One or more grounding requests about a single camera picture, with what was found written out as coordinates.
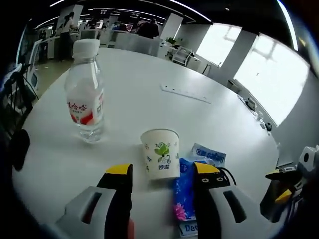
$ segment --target paper cup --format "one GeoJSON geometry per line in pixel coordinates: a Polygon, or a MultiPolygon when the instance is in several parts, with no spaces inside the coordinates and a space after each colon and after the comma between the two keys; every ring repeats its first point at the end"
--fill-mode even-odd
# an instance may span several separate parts
{"type": "Polygon", "coordinates": [[[179,137],[169,129],[153,129],[142,134],[143,158],[150,179],[178,178],[179,137]]]}

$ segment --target bottle label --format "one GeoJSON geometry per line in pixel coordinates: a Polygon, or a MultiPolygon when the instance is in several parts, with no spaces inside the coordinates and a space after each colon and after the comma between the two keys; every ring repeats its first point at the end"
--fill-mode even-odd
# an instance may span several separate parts
{"type": "Polygon", "coordinates": [[[73,122],[81,125],[94,125],[103,116],[103,90],[93,102],[68,99],[68,107],[73,122]]]}

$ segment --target round table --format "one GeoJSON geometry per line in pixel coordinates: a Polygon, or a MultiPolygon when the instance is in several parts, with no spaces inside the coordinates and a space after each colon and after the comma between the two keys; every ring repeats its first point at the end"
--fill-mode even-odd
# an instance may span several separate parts
{"type": "Polygon", "coordinates": [[[262,200],[270,183],[265,174],[278,159],[276,143],[234,92],[193,70],[140,53],[100,48],[98,61],[105,79],[103,141],[91,145],[77,137],[64,93],[67,72],[25,122],[31,145],[13,183],[40,223],[60,218],[64,206],[96,186],[110,166],[132,163],[135,238],[175,237],[172,189],[149,181],[142,159],[140,135],[154,128],[178,132],[181,157],[194,143],[226,153],[225,167],[238,187],[256,202],[262,200]],[[209,96],[212,102],[162,91],[161,84],[209,96]]]}

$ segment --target bright window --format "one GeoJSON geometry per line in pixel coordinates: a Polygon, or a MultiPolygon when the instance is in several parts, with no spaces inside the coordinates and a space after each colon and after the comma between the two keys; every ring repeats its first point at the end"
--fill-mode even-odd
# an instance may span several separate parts
{"type": "Polygon", "coordinates": [[[309,65],[297,53],[261,35],[256,38],[235,79],[250,91],[279,126],[297,102],[308,71],[309,65]]]}
{"type": "Polygon", "coordinates": [[[241,27],[214,23],[197,50],[201,57],[221,66],[241,31],[241,27]]]}

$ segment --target floor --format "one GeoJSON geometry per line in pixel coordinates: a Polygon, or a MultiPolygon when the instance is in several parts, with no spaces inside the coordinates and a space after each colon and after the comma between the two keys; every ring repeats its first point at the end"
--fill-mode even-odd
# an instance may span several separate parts
{"type": "Polygon", "coordinates": [[[49,60],[44,64],[36,65],[36,73],[39,77],[39,98],[44,94],[44,92],[58,79],[66,70],[68,70],[73,61],[55,61],[49,60]]]}

